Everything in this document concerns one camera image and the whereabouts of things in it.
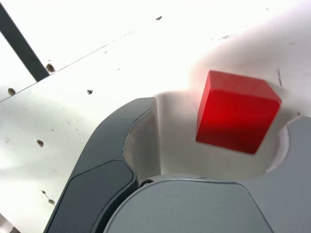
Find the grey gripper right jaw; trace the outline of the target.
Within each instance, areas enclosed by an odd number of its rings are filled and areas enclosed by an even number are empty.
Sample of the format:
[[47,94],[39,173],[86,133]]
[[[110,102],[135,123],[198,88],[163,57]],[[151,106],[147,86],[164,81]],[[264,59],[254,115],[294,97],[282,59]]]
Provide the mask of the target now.
[[245,181],[158,180],[132,194],[106,233],[308,233],[311,230],[311,119],[281,132],[286,157]]

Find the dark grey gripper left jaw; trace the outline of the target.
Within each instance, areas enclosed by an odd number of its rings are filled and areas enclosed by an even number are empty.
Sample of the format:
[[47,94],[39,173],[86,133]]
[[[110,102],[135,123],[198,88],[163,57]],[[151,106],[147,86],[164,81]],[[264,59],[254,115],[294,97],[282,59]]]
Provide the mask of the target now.
[[160,173],[156,99],[135,99],[94,130],[45,232],[102,233],[140,182]]

